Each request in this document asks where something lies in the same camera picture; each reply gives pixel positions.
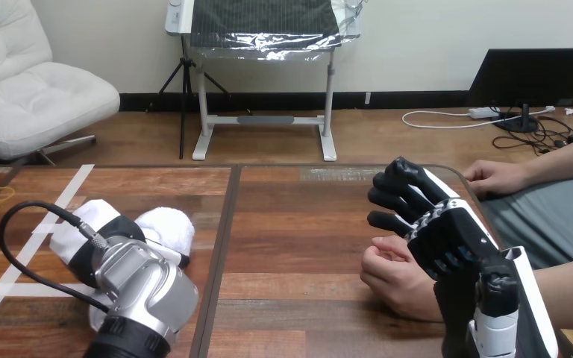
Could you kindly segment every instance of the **white wall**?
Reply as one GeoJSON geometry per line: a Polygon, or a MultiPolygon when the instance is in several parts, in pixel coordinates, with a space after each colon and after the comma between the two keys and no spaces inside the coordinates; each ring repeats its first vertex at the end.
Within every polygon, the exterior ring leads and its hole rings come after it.
{"type": "MultiPolygon", "coordinates": [[[[120,92],[157,92],[178,63],[179,39],[163,30],[167,0],[32,2],[54,60],[120,92]]],[[[488,48],[546,47],[573,47],[573,1],[369,0],[362,37],[336,53],[336,91],[467,90],[488,48]]],[[[206,70],[231,92],[323,92],[325,58],[210,60],[206,70]]]]}

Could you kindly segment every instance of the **wooden table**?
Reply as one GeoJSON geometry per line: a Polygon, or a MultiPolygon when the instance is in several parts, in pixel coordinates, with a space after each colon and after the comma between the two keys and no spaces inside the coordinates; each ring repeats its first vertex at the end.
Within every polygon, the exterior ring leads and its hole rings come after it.
{"type": "MultiPolygon", "coordinates": [[[[197,231],[186,273],[201,301],[169,357],[441,357],[442,324],[396,318],[359,279],[370,238],[387,234],[366,222],[375,209],[366,193],[382,169],[94,167],[67,208],[103,198],[132,219],[158,206],[189,215],[197,231]]],[[[429,169],[478,210],[456,172],[429,169]]],[[[20,201],[56,201],[78,171],[21,169],[0,218],[20,201]]],[[[13,251],[44,216],[29,209],[14,217],[13,251]]],[[[8,266],[0,252],[0,282],[8,266]]],[[[48,239],[28,267],[77,283],[48,239]]],[[[27,277],[0,295],[0,357],[81,357],[94,336],[85,304],[48,297],[27,277]]]]}

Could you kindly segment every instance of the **human hand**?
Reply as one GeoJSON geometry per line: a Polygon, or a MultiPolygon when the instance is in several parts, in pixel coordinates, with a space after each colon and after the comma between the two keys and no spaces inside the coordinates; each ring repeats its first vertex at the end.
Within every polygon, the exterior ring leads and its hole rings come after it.
{"type": "Polygon", "coordinates": [[[361,260],[361,280],[392,310],[406,318],[442,321],[432,280],[398,236],[377,237],[361,260]]]}
{"type": "Polygon", "coordinates": [[[477,160],[463,173],[480,199],[487,194],[506,195],[530,186],[530,173],[525,164],[477,160]]]}

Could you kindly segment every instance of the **gray shorts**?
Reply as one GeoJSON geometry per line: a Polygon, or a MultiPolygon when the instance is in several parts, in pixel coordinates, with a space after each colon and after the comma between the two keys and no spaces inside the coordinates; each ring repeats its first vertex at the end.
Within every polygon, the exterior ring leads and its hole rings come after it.
{"type": "Polygon", "coordinates": [[[573,261],[573,180],[535,186],[482,207],[506,245],[524,246],[534,269],[573,261]]]}

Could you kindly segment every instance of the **black robotic finger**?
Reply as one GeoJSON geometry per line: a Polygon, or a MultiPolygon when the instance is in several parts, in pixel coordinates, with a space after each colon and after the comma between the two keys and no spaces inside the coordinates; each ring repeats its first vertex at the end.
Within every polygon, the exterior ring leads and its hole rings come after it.
{"type": "Polygon", "coordinates": [[[387,168],[386,175],[403,178],[407,183],[418,187],[433,204],[449,198],[449,195],[429,178],[422,166],[403,157],[396,158],[387,168]]]}
{"type": "Polygon", "coordinates": [[[368,200],[380,207],[394,210],[406,222],[415,222],[421,217],[420,214],[414,211],[414,209],[407,205],[405,201],[402,201],[398,196],[382,192],[377,188],[370,189],[368,192],[368,200]]]}
{"type": "Polygon", "coordinates": [[[411,230],[411,226],[399,220],[395,215],[381,211],[371,211],[368,214],[368,223],[379,229],[394,231],[400,237],[405,237],[411,230]]]}
{"type": "Polygon", "coordinates": [[[423,215],[433,209],[433,204],[410,188],[402,178],[394,178],[385,173],[378,173],[372,179],[372,184],[382,192],[403,198],[407,205],[419,215],[423,215]]]}

